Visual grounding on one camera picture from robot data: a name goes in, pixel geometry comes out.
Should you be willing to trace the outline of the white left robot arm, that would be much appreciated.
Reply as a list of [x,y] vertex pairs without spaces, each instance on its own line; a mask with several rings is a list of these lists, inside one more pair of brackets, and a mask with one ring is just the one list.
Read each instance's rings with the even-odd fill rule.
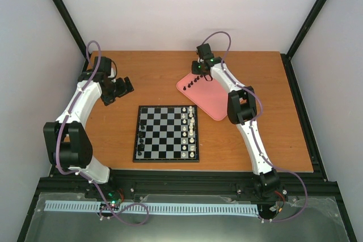
[[95,67],[78,78],[76,91],[63,113],[43,127],[48,158],[61,174],[82,175],[95,182],[105,198],[117,194],[118,184],[110,179],[111,169],[93,156],[85,131],[88,117],[97,100],[105,106],[133,91],[128,77],[117,78],[116,64],[107,57],[96,57]]

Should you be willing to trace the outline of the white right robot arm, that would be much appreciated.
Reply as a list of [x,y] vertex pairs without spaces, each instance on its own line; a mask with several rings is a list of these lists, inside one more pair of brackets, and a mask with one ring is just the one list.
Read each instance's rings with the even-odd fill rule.
[[227,92],[227,116],[237,126],[252,163],[254,193],[259,199],[267,199],[280,187],[280,179],[271,163],[259,134],[258,109],[254,89],[245,86],[232,75],[224,60],[212,53],[208,43],[196,48],[198,60],[192,62],[192,73],[209,76]]

